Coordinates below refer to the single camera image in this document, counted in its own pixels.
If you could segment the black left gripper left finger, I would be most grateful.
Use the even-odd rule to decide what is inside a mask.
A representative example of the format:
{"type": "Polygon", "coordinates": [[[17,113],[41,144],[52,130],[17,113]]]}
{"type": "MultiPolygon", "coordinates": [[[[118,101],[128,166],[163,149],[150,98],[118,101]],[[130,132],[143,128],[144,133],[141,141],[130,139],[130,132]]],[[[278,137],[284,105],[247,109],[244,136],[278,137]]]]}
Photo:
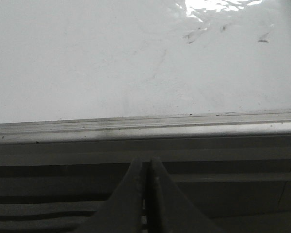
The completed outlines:
{"type": "Polygon", "coordinates": [[[134,159],[108,200],[75,233],[139,233],[142,228],[143,172],[134,159]]]}

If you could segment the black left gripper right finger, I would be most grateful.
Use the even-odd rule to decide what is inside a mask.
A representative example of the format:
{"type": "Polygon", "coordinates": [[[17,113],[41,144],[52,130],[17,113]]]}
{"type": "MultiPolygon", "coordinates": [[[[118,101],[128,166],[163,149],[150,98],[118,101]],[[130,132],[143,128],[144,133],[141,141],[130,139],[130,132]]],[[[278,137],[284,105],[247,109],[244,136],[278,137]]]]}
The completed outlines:
{"type": "Polygon", "coordinates": [[[223,232],[181,192],[156,158],[147,170],[145,204],[149,233],[223,232]]]}

